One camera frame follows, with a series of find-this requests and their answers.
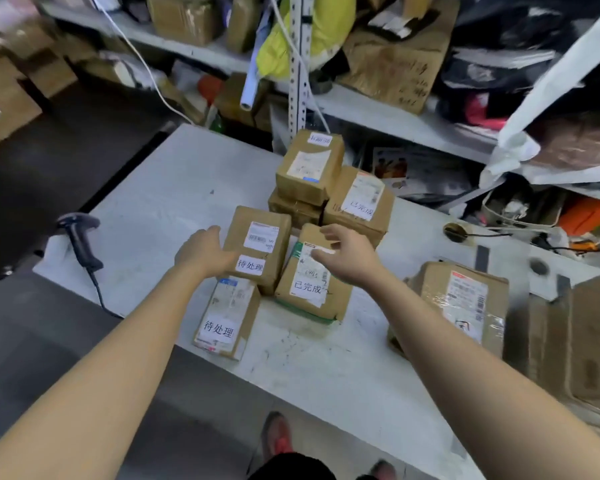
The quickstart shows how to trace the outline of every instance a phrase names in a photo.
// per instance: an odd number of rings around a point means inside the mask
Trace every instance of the perforated metal post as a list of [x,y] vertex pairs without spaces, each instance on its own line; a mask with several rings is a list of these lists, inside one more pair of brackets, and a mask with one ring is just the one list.
[[[312,21],[313,0],[291,0],[289,35],[307,67],[311,57]],[[309,74],[302,69],[295,53],[291,49],[289,52],[289,133],[293,138],[306,124]]]

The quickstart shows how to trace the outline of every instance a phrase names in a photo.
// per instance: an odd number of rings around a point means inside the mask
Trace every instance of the forearm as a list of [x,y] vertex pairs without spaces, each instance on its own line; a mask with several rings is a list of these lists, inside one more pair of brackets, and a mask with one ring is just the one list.
[[600,439],[565,407],[389,272],[367,288],[440,412],[488,479],[600,479]]
[[189,269],[169,270],[124,321],[40,397],[0,440],[0,479],[115,477],[201,281]]

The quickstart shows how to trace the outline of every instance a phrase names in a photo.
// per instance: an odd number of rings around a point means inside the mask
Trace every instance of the hand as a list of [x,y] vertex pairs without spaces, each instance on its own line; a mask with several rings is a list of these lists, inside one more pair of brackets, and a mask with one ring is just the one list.
[[223,251],[220,247],[220,227],[200,229],[180,247],[175,265],[200,272],[202,277],[211,278],[229,269],[238,257],[236,251]]
[[329,241],[338,241],[331,245],[336,253],[313,250],[311,257],[337,279],[364,289],[373,276],[385,270],[366,236],[340,224],[322,227],[320,232]]

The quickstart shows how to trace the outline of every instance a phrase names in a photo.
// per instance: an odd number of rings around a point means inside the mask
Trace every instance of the left hand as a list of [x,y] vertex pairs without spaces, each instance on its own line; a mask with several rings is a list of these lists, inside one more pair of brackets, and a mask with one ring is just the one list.
[[229,270],[238,257],[237,251],[223,251],[220,247],[220,227],[200,229],[182,245],[176,254],[176,267],[188,268],[211,278]]

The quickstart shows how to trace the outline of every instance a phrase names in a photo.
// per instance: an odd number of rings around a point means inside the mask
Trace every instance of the yellow bag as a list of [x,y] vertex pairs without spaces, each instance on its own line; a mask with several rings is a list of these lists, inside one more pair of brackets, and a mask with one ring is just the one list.
[[[280,3],[280,15],[289,31],[289,0]],[[315,0],[309,71],[322,67],[344,44],[356,19],[356,0]],[[291,49],[276,23],[256,57],[258,72],[270,79],[289,78]]]

